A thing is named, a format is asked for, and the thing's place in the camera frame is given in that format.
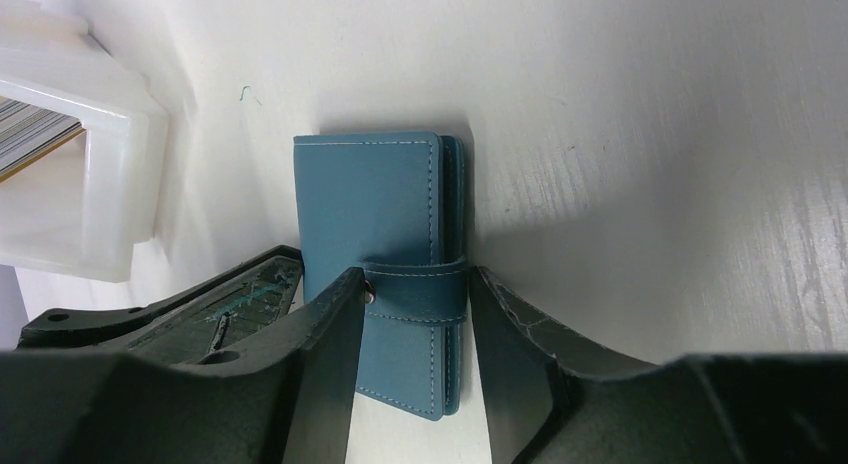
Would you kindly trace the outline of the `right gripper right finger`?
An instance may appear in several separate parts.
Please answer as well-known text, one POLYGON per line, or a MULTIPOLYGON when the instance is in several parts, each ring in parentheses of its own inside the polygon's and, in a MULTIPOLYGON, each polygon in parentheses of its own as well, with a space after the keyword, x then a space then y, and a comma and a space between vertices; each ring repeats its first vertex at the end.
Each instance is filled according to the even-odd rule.
POLYGON ((688 354, 655 365, 469 275, 496 463, 843 463, 843 353, 688 354))

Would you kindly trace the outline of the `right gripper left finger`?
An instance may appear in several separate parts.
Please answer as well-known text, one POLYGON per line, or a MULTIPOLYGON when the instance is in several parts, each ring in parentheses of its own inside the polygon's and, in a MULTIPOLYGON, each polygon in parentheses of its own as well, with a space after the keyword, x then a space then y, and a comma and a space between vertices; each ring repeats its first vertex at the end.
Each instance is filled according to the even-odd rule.
POLYGON ((5 463, 341 463, 365 310, 358 268, 196 364, 127 351, 1 356, 5 463))

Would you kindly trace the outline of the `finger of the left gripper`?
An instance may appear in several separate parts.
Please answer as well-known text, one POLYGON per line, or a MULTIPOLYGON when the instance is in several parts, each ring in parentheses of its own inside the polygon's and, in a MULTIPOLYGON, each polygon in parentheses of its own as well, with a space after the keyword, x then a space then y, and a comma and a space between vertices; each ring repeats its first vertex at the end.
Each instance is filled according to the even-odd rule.
POLYGON ((165 364, 197 363, 284 317, 303 269, 300 250, 276 246, 145 307, 49 309, 22 329, 17 347, 100 348, 165 364))

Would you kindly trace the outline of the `clear plastic tray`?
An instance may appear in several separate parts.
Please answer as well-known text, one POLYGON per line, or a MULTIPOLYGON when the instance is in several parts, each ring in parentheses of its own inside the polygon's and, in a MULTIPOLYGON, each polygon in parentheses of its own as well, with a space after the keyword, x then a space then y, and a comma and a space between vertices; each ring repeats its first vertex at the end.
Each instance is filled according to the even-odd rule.
POLYGON ((76 16, 1 0, 1 99, 77 118, 83 134, 1 181, 1 261, 124 281, 151 238, 168 128, 142 77, 76 16))

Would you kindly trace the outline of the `blue leather card holder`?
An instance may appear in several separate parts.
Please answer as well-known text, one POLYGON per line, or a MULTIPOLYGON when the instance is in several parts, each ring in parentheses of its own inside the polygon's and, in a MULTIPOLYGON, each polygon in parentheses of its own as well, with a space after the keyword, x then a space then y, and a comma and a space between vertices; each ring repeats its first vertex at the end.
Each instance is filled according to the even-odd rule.
POLYGON ((364 274, 357 391, 431 421, 454 414, 467 316, 461 140, 298 136, 293 161, 304 298, 348 268, 364 274))

